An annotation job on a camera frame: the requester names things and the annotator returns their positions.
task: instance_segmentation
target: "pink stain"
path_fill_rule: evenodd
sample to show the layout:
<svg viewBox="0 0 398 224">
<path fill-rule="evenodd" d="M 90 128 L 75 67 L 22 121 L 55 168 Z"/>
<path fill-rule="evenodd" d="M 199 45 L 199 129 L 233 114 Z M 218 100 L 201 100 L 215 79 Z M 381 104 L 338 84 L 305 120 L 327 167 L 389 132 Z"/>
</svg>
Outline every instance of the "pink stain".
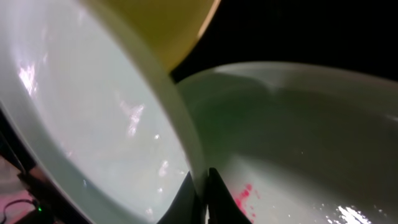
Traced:
<svg viewBox="0 0 398 224">
<path fill-rule="evenodd" d="M 246 189 L 244 189 L 239 195 L 238 197 L 235 198 L 235 203 L 238 206 L 238 208 L 240 209 L 240 211 L 242 211 L 243 214 L 246 215 L 246 210 L 244 208 L 247 207 L 246 205 L 246 200 L 248 199 L 248 197 L 250 196 L 250 191 L 252 190 L 252 185 L 251 184 L 246 184 Z"/>
<path fill-rule="evenodd" d="M 257 190 L 254 191 L 254 194 L 257 196 L 258 199 L 260 199 L 259 192 Z"/>
<path fill-rule="evenodd" d="M 250 195 L 250 193 L 249 193 L 249 191 L 248 191 L 248 190 L 244 190 L 244 191 L 243 191 L 243 195 L 244 195 L 244 196 L 249 196 L 249 195 Z"/>
</svg>

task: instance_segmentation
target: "dark background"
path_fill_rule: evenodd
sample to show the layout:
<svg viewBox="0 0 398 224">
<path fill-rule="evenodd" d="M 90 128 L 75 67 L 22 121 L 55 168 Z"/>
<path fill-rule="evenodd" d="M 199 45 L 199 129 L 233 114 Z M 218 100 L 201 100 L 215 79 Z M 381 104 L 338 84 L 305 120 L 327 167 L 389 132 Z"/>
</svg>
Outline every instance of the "dark background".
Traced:
<svg viewBox="0 0 398 224">
<path fill-rule="evenodd" d="M 302 62 L 398 81 L 395 1 L 221 0 L 176 82 L 227 63 Z"/>
</svg>

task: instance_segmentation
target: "yellow container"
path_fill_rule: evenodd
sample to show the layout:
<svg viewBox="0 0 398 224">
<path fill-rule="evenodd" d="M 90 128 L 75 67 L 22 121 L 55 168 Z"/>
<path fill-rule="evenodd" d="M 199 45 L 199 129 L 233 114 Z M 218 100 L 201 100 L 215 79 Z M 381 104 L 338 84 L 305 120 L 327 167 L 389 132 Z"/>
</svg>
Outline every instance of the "yellow container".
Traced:
<svg viewBox="0 0 398 224">
<path fill-rule="evenodd" d="M 147 42 L 167 71 L 204 33 L 221 0 L 101 0 Z"/>
</svg>

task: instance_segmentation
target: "white basin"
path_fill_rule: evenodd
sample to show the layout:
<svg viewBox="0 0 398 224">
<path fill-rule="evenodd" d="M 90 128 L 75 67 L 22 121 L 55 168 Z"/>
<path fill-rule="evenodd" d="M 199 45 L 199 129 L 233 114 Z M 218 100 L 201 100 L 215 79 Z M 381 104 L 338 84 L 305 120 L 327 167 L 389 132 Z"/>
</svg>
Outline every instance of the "white basin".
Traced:
<svg viewBox="0 0 398 224">
<path fill-rule="evenodd" d="M 0 0 L 0 30 L 0 109 L 89 221 L 154 223 L 189 170 L 203 177 L 174 84 L 107 8 Z"/>
<path fill-rule="evenodd" d="M 398 85 L 298 63 L 178 84 L 207 166 L 254 223 L 396 223 Z"/>
</svg>

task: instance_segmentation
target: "white bowl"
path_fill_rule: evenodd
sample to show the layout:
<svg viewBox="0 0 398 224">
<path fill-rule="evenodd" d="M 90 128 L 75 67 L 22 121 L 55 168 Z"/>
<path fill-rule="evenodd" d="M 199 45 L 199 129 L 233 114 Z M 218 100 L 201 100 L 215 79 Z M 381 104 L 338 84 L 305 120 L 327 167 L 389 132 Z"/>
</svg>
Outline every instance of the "white bowl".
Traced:
<svg viewBox="0 0 398 224">
<path fill-rule="evenodd" d="M 298 63 L 216 67 L 178 88 L 206 163 L 254 223 L 396 223 L 398 84 Z"/>
<path fill-rule="evenodd" d="M 130 27 L 73 0 L 0 1 L 0 12 L 1 109 L 87 219 L 156 222 L 188 170 L 200 189 L 192 122 Z"/>
</svg>

